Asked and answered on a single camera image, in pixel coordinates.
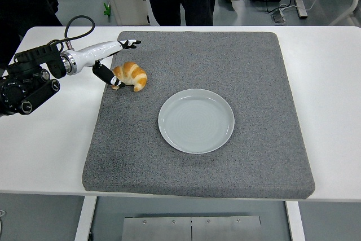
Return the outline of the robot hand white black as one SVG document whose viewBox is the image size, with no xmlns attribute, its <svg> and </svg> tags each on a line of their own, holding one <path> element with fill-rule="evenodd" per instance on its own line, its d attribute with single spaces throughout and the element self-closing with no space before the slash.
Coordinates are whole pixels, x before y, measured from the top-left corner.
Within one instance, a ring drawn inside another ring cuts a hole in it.
<svg viewBox="0 0 361 241">
<path fill-rule="evenodd" d="M 92 67 L 93 73 L 106 84 L 114 87 L 124 87 L 125 84 L 109 68 L 102 65 L 101 60 L 123 49 L 135 49 L 138 44 L 141 44 L 140 40 L 110 41 L 98 43 L 80 51 L 74 51 L 71 53 L 76 65 L 73 71 L 78 74 L 84 67 Z"/>
</svg>

